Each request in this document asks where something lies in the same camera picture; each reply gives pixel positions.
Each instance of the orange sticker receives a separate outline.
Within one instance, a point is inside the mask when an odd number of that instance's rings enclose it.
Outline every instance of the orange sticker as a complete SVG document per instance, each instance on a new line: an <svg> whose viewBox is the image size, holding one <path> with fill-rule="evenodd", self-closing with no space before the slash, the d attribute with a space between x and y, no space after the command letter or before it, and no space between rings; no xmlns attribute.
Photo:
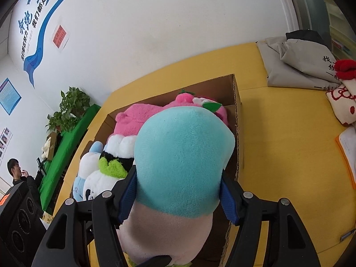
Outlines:
<svg viewBox="0 0 356 267"><path fill-rule="evenodd" d="M55 34L55 37L53 39L54 44L59 48L63 42L63 39L66 36L66 31L63 29L61 25L59 25L58 30Z"/></svg>
<svg viewBox="0 0 356 267"><path fill-rule="evenodd" d="M3 196L3 198L2 198L1 201L0 201L0 206L2 206L2 205L5 203L5 201L6 201L6 199L8 198L8 196L10 196L10 194L8 194L8 195L6 195L6 196Z"/></svg>

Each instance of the blue gripper pad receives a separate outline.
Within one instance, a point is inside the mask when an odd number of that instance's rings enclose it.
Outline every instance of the blue gripper pad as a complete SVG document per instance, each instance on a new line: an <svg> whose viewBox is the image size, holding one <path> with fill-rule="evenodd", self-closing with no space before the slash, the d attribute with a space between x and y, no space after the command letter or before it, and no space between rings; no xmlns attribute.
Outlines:
<svg viewBox="0 0 356 267"><path fill-rule="evenodd" d="M132 209L132 205L136 199L136 190L137 190L137 175L136 172L132 176L129 184L123 193L121 200L119 202L119 216L118 221L120 224L123 223L128 217Z"/></svg>
<svg viewBox="0 0 356 267"><path fill-rule="evenodd" d="M239 215L236 211L236 202L231 195L227 185L224 180L221 179L220 183L220 203L223 207L226 218L231 221L234 225L239 222Z"/></svg>

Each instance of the green table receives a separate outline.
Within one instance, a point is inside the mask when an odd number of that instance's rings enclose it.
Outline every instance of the green table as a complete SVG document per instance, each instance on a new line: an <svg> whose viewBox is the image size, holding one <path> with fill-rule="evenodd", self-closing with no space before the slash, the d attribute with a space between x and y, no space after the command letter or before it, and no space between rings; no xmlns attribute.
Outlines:
<svg viewBox="0 0 356 267"><path fill-rule="evenodd" d="M100 106L96 104L92 105L87 109L83 118L71 132L61 133L62 140L54 158L51 162L46 162L44 166L47 175L42 179L42 184L39 188L43 210L47 210L65 167L70 163L69 160L71 159L73 152L80 143L99 109Z"/></svg>

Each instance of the gray fabric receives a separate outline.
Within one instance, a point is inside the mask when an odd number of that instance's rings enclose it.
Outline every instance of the gray fabric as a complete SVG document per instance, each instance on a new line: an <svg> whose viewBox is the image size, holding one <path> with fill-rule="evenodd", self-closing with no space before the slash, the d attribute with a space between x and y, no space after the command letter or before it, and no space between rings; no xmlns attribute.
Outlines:
<svg viewBox="0 0 356 267"><path fill-rule="evenodd" d="M334 71L336 59L328 47L312 41L288 39L280 49L281 60L311 76L339 83Z"/></svg>
<svg viewBox="0 0 356 267"><path fill-rule="evenodd" d="M332 90L339 86L337 83L319 79L304 74L297 69L281 61L280 52L284 47L285 36L266 39L266 42L258 42L263 63L268 73L267 85L278 87L295 87L317 90Z"/></svg>

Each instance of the man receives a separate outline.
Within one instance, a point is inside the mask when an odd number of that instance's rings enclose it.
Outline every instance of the man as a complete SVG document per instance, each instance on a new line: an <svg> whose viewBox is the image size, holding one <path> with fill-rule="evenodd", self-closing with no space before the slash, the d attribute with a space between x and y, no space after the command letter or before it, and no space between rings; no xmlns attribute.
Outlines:
<svg viewBox="0 0 356 267"><path fill-rule="evenodd" d="M31 195L39 208L39 212L43 213L41 200L40 200L40 192L38 191L38 187L40 186L42 181L42 173L38 172L36 179L34 179L32 176L28 174L26 170L21 171L17 159L10 159L8 161L8 172L14 178L14 180L12 181L14 186L21 182L27 183Z"/></svg>

